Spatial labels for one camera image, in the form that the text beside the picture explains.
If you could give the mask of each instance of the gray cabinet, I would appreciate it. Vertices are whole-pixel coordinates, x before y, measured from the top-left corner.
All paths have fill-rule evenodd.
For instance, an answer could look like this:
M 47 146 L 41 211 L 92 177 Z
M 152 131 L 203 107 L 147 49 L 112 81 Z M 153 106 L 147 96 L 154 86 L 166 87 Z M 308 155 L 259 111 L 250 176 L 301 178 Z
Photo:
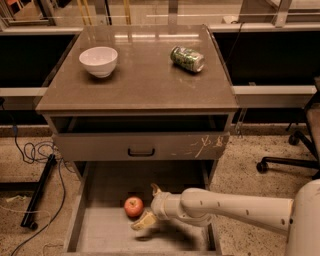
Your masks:
M 172 64 L 169 55 L 177 44 L 204 54 L 200 73 Z M 119 60 L 111 76 L 97 79 L 81 67 L 78 57 L 102 45 L 115 48 Z M 62 156 L 83 180 L 66 255 L 112 254 L 120 248 L 141 255 L 159 252 L 165 244 L 168 253 L 207 249 L 206 229 L 172 223 L 156 228 L 161 241 L 142 245 L 128 230 L 130 220 L 121 206 L 135 193 L 149 207 L 150 182 L 178 193 L 190 186 L 206 187 L 228 142 L 236 110 L 230 82 L 205 26 L 85 28 L 37 106 Z M 105 223 L 107 233 L 98 231 L 95 217 Z M 200 238 L 204 244 L 177 246 L 172 240 L 177 229 L 180 235 L 194 234 L 197 239 L 189 237 L 190 241 L 206 234 Z

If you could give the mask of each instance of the chair wheel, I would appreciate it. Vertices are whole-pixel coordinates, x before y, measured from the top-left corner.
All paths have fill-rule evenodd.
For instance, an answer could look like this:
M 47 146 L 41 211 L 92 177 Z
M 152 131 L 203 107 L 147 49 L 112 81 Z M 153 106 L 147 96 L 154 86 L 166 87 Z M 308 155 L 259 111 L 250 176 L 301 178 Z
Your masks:
M 290 137 L 289 137 L 289 144 L 290 145 L 295 146 L 299 143 L 299 141 L 300 141 L 299 138 L 295 137 L 294 135 L 290 135 Z
M 269 169 L 269 166 L 267 163 L 260 162 L 257 164 L 257 170 L 259 173 L 266 173 Z

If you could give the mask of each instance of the green can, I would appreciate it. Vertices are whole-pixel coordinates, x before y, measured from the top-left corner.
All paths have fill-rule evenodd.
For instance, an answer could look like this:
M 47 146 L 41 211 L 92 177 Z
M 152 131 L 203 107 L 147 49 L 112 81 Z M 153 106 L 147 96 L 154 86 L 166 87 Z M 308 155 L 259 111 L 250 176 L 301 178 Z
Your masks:
M 204 66 L 204 56 L 201 53 L 182 46 L 175 46 L 170 58 L 175 64 L 195 73 L 200 72 Z

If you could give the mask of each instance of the drawer handle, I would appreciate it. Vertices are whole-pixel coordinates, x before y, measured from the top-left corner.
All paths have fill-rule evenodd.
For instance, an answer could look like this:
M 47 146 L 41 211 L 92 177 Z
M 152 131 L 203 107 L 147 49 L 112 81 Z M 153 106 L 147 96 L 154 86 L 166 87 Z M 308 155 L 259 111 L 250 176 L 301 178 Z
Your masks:
M 153 148 L 150 153 L 139 153 L 139 152 L 132 152 L 130 148 L 128 148 L 128 155 L 131 157 L 150 157 L 153 156 L 156 150 Z

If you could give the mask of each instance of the open drawer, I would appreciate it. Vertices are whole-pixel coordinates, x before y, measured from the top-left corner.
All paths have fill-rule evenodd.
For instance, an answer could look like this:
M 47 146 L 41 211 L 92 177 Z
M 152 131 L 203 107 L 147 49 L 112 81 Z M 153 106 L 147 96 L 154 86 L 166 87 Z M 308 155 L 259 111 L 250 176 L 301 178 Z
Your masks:
M 65 133 L 53 135 L 68 161 L 219 159 L 229 132 Z
M 216 255 L 208 227 L 159 221 L 134 231 L 134 220 L 123 210 L 131 195 L 150 208 L 152 182 L 171 193 L 204 187 L 203 166 L 201 161 L 88 163 L 62 255 Z

